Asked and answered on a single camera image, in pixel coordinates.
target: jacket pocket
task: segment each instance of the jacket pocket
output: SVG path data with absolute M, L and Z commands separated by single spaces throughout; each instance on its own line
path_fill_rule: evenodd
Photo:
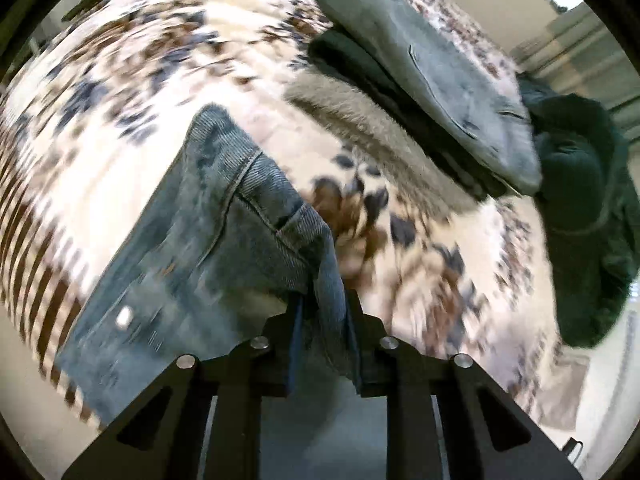
M 477 140 L 478 135 L 480 133 L 480 127 L 474 122 L 474 109 L 476 107 L 476 102 L 474 98 L 473 92 L 469 91 L 467 88 L 460 87 L 460 95 L 457 98 L 460 99 L 460 106 L 462 108 L 460 113 L 460 118 L 454 118 L 449 111 L 449 107 L 451 104 L 447 102 L 441 101 L 433 91 L 431 83 L 429 82 L 429 78 L 424 75 L 424 72 L 420 68 L 420 60 L 418 59 L 418 55 L 414 49 L 413 45 L 409 45 L 409 57 L 411 58 L 412 63 L 414 64 L 414 68 L 422 77 L 422 81 L 425 83 L 425 86 L 429 92 L 430 98 L 433 100 L 434 104 L 440 109 L 441 113 L 444 115 L 446 120 L 450 121 L 454 124 L 459 130 L 464 132 L 471 139 Z
M 516 119 L 521 119 L 523 121 L 529 122 L 529 117 L 526 113 L 518 110 L 514 110 L 512 108 L 502 108 L 498 110 L 498 115 L 503 117 L 513 117 Z

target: clothing pile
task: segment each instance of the clothing pile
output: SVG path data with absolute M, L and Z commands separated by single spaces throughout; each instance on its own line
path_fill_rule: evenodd
M 332 78 L 324 83 L 332 91 L 318 96 L 322 76 L 305 75 L 289 89 L 290 99 L 323 123 L 337 123 L 339 132 L 354 111 L 326 100 L 344 95 L 346 85 L 359 88 L 476 200 L 538 190 L 542 176 L 526 110 L 498 94 L 406 1 L 316 1 L 334 27 L 311 42 L 309 57 Z
M 407 1 L 484 92 L 518 94 L 461 9 Z M 314 0 L 108 0 L 12 82 L 0 155 L 17 176 L 0 188 L 25 227 L 3 233 L 0 285 L 83 420 L 108 424 L 180 354 L 256 335 L 287 292 L 313 290 L 344 368 L 344 287 L 391 335 L 469 354 L 534 420 L 550 412 L 558 334 L 532 200 L 479 203 L 359 89 L 343 85 L 360 101 L 334 101 L 330 124 L 287 101 L 332 26 Z
M 526 76 L 526 108 L 498 94 L 404 0 L 316 1 L 334 26 L 309 45 L 315 69 L 287 98 L 382 162 L 417 202 L 427 190 L 432 213 L 435 197 L 461 212 L 487 195 L 535 196 L 562 339 L 597 345 L 640 267 L 626 141 L 604 108 Z

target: gray fabric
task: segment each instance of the gray fabric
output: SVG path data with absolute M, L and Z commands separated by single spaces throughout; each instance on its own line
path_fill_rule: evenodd
M 476 160 L 533 194 L 542 179 L 526 110 L 497 93 L 403 0 L 316 0 Z
M 587 4 L 553 20 L 511 56 L 559 94 L 599 101 L 627 139 L 640 137 L 640 75 Z
M 343 81 L 365 93 L 398 122 L 435 165 L 476 200 L 498 198 L 509 186 L 426 114 L 380 64 L 341 27 L 334 25 L 313 38 L 307 56 L 322 74 Z
M 328 225 L 209 105 L 55 363 L 108 424 L 178 356 L 210 359 L 258 335 L 283 309 L 266 293 L 311 290 L 323 351 L 345 373 L 346 300 Z
M 590 359 L 564 348 L 556 357 L 553 380 L 548 380 L 537 394 L 539 423 L 556 430 L 574 431 Z
M 382 173 L 437 220 L 478 203 L 427 157 L 418 144 L 366 94 L 316 72 L 301 72 L 285 98 L 331 133 L 376 161 Z

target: brown stripe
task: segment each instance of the brown stripe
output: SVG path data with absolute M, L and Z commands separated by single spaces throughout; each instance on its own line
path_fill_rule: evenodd
M 80 314 L 82 310 L 82 305 L 78 301 L 78 298 L 74 298 L 73 305 L 71 306 L 71 310 L 69 311 L 69 315 L 66 317 L 65 325 L 62 328 L 62 332 L 60 333 L 60 340 L 58 341 L 58 348 L 61 348 L 65 343 L 66 338 L 69 336 L 69 332 L 71 330 L 71 326 L 73 325 L 76 317 Z
M 13 248 L 12 259 L 10 262 L 10 267 L 13 267 L 13 263 L 15 262 L 15 258 L 17 257 L 17 241 L 14 240 L 14 235 L 16 230 L 18 229 L 18 225 L 20 224 L 20 220 L 25 215 L 27 211 L 27 206 L 24 205 L 22 201 L 24 197 L 24 191 L 18 200 L 18 206 L 15 208 L 12 216 L 9 220 L 9 225 L 7 226 L 6 233 L 4 237 L 2 237 L 2 242 L 0 242 L 0 276 L 2 276 L 2 284 L 4 284 L 4 279 L 7 278 L 7 287 L 11 287 L 11 270 L 7 272 L 7 260 L 9 258 L 10 249 Z
M 36 321 L 36 316 L 38 315 L 38 310 L 40 308 L 40 303 L 42 302 L 42 297 L 44 295 L 45 290 L 47 289 L 47 285 L 49 285 L 49 280 L 51 279 L 51 268 L 47 267 L 42 274 L 42 279 L 38 284 L 38 288 L 36 290 L 36 297 L 33 299 L 33 303 L 31 303 L 31 311 L 29 312 L 29 341 L 31 340 L 31 336 L 33 335 L 33 324 Z
M 89 420 L 90 416 L 91 416 L 91 410 L 86 404 L 83 403 L 82 410 L 80 411 L 80 420 L 82 420 L 83 422 L 86 422 Z
M 17 139 L 15 138 L 15 136 L 13 136 L 13 138 L 11 137 L 12 136 L 4 136 L 2 140 L 0 140 L 0 148 L 2 149 L 3 160 L 4 158 L 11 156 L 12 153 L 17 154 L 18 150 L 15 149 L 18 144 Z
M 40 220 L 38 222 L 38 225 L 36 226 L 36 231 L 38 231 L 40 229 L 40 226 L 42 225 L 42 220 Z M 40 266 L 40 262 L 42 260 L 42 257 L 44 256 L 45 251 L 47 250 L 47 248 L 49 247 L 49 242 L 51 240 L 51 237 L 53 236 L 53 233 L 50 231 L 49 233 L 47 233 L 47 236 L 44 238 L 44 240 L 42 241 L 41 246 L 38 248 L 37 243 L 34 243 L 34 238 L 31 239 L 31 241 L 29 242 L 29 253 L 31 253 L 31 251 L 38 251 L 36 253 L 36 257 L 33 261 L 33 266 L 31 267 L 31 272 L 29 273 L 29 278 L 27 279 L 27 284 L 25 286 L 25 291 L 24 291 L 24 299 L 22 300 L 22 314 L 20 316 L 20 336 L 22 337 L 24 342 L 27 342 L 27 335 L 26 335 L 26 329 L 25 329 L 25 316 L 27 316 L 27 311 L 28 311 L 28 301 L 29 301 L 29 291 L 31 290 L 31 285 L 33 285 L 33 279 L 36 275 L 36 270 L 38 269 L 38 267 Z
M 55 387 L 57 387 L 58 383 L 60 382 L 60 369 L 55 365 L 51 367 L 50 380 Z
M 0 148 L 2 148 L 3 153 L 9 153 L 9 146 L 12 142 L 15 142 L 15 132 L 12 132 L 10 128 L 8 128 L 7 124 L 3 124 L 2 130 L 2 140 L 0 140 Z
M 4 216 L 7 214 L 9 209 L 11 209 L 11 199 L 18 192 L 18 185 L 16 184 L 18 179 L 14 176 L 9 183 L 9 186 L 4 190 L 2 194 L 2 198 L 0 198 L 0 207 L 2 208 L 2 214 L 0 214 L 0 225 L 2 225 L 2 220 L 4 220 Z
M 42 321 L 42 329 L 40 330 L 40 337 L 38 338 L 38 343 L 36 345 L 36 352 L 40 359 L 40 370 L 44 370 L 42 364 L 44 362 L 44 355 L 47 351 L 47 346 L 49 346 L 49 337 L 51 337 L 51 331 L 53 330 L 53 325 L 56 322 L 56 317 L 58 316 L 62 300 L 65 299 L 66 290 L 69 288 L 69 284 L 66 280 L 60 279 L 58 276 L 56 276 L 56 278 L 58 278 L 59 281 L 46 309 L 44 320 Z
M 69 388 L 66 390 L 65 395 L 66 405 L 70 408 L 76 403 L 76 387 L 72 384 L 69 385 Z
M 7 130 L 6 130 L 6 142 L 7 143 L 16 143 L 16 142 L 18 142 L 18 128 L 15 127 L 15 121 L 12 121 L 12 124 L 9 125 L 9 119 L 7 118 L 5 126 L 7 128 Z
M 20 254 L 21 252 L 22 256 L 20 256 L 20 259 L 18 260 L 18 264 L 15 267 L 15 273 L 14 273 L 14 317 L 18 313 L 18 302 L 20 300 L 20 288 L 22 286 L 22 279 L 24 278 L 23 276 L 24 268 L 26 266 L 27 254 L 31 249 L 30 242 L 28 242 L 29 245 L 27 245 L 25 248 L 22 247 L 22 244 L 24 243 L 24 239 L 26 238 L 27 233 L 29 232 L 29 229 L 33 225 L 33 221 L 31 220 L 31 218 L 32 218 L 31 215 L 27 215 L 27 218 L 24 219 L 24 225 L 22 226 L 22 230 L 18 235 L 18 243 L 16 244 L 16 249 L 15 249 L 16 254 Z M 11 279 L 12 269 L 10 269 L 9 272 L 10 272 L 9 279 Z
M 17 154 L 15 152 L 10 152 L 6 158 L 6 161 L 2 164 L 2 169 L 0 170 L 0 186 L 4 182 L 4 178 L 8 175 L 8 172 L 15 173 L 15 163 L 17 161 Z

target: denim seam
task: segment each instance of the denim seam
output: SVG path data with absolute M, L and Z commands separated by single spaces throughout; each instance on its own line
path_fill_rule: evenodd
M 223 206 L 218 212 L 218 216 L 220 218 L 226 218 L 226 215 L 229 211 L 229 207 L 231 206 L 231 201 L 233 200 L 234 195 L 235 194 L 237 194 L 238 196 L 240 195 L 239 192 L 236 193 L 238 191 L 238 187 L 240 186 L 240 183 L 246 176 L 247 172 L 251 169 L 252 165 L 255 164 L 255 161 L 258 159 L 258 157 L 262 155 L 262 150 L 257 146 L 254 148 L 254 150 L 255 151 L 250 156 L 247 157 L 247 159 L 244 161 L 242 166 L 238 168 L 238 170 L 234 175 L 233 180 L 228 184 L 228 186 L 226 186 L 225 195 L 222 200 Z M 201 266 L 204 260 L 206 260 L 207 257 L 211 254 L 211 251 L 215 249 L 216 244 L 220 240 L 220 235 L 222 234 L 222 231 L 223 231 L 223 222 L 218 222 L 216 233 L 212 237 L 213 240 L 209 244 L 209 248 L 204 252 L 204 254 L 198 260 L 196 267 Z

